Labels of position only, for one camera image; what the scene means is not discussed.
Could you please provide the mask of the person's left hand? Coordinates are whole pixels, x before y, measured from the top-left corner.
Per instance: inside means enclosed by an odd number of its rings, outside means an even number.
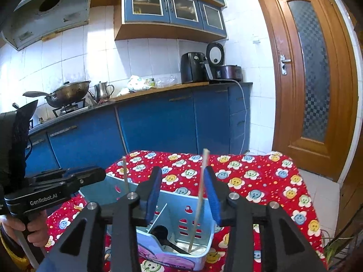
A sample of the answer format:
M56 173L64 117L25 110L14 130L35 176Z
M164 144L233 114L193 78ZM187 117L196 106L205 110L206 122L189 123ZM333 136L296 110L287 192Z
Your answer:
M43 248L49 239L48 228L47 228L47 213L41 211L35 216L35 218L27 225L19 220L18 218L12 217L11 215L1 216L1 224L4 228L5 233L10 236L17 244L19 243L18 237L15 231L20 233L27 230L30 232L28 235L28 241L36 247Z

